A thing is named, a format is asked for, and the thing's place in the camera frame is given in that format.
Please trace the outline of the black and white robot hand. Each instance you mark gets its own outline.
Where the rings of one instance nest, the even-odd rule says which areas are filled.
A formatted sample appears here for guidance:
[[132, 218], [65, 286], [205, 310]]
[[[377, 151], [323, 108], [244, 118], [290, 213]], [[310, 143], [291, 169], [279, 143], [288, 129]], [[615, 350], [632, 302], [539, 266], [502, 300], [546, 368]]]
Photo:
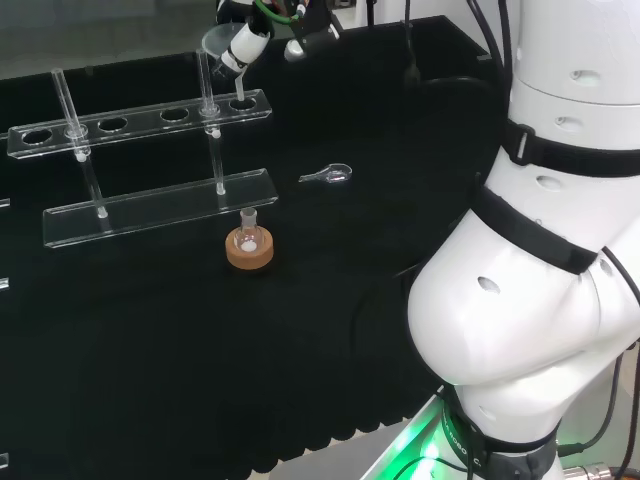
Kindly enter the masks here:
[[284, 58], [297, 62], [336, 44], [343, 28], [326, 1], [237, 1], [217, 3], [219, 25], [240, 23], [242, 27], [217, 61], [216, 71], [230, 78], [245, 73], [275, 36], [276, 25], [291, 29], [293, 38]]

